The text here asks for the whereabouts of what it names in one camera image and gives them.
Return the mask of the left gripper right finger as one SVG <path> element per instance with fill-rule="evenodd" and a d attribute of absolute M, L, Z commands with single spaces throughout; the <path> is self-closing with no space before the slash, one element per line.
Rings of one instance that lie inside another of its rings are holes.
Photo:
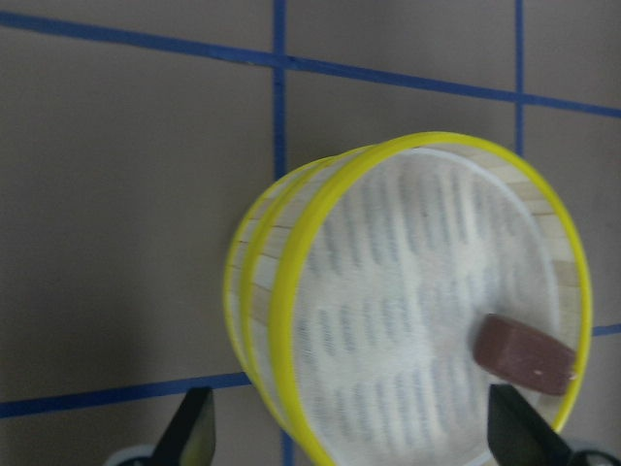
<path fill-rule="evenodd" d="M 570 446 L 510 384 L 491 384 L 488 447 L 499 465 L 579 465 Z"/>

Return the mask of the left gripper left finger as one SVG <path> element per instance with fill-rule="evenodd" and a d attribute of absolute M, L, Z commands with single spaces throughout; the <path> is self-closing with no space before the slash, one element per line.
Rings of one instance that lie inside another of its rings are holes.
<path fill-rule="evenodd" d="M 147 460 L 148 465 L 211 465 L 216 448 L 210 387 L 191 388 Z"/>

